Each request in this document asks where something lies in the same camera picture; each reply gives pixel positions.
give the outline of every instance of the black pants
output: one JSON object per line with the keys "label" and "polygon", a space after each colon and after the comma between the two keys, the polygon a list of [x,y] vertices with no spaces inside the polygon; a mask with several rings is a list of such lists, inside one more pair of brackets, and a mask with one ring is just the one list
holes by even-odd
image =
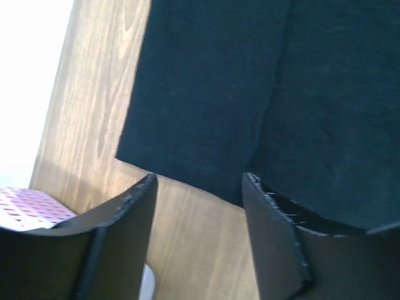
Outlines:
{"label": "black pants", "polygon": [[325,218],[400,213],[400,5],[153,0],[116,157],[241,202],[241,174]]}

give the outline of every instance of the red and white object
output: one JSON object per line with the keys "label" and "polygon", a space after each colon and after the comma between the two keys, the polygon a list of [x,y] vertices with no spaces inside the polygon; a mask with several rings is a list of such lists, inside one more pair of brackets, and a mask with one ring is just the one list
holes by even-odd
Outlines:
{"label": "red and white object", "polygon": [[44,192],[0,187],[0,226],[15,231],[52,228],[75,214]]}

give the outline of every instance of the wooden floor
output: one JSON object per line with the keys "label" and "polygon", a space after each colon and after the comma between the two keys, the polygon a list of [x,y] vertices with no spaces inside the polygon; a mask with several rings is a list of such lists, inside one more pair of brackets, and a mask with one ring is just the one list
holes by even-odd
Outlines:
{"label": "wooden floor", "polygon": [[[83,213],[145,175],[114,155],[148,0],[76,0],[31,187]],[[148,263],[159,300],[258,299],[244,213],[160,178]]]}

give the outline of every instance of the wooden surface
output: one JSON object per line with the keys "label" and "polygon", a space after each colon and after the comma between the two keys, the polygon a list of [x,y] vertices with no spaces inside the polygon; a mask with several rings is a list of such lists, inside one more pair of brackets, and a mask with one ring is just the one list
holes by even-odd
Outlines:
{"label": "wooden surface", "polygon": [[[145,175],[114,155],[148,0],[76,0],[31,187],[83,213]],[[148,263],[160,300],[258,298],[244,213],[160,178]]]}

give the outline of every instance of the white wall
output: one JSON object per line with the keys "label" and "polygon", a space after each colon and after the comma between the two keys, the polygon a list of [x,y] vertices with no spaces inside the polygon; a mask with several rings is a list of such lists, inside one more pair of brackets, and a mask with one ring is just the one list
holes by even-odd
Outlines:
{"label": "white wall", "polygon": [[72,5],[0,1],[0,185],[29,186]]}

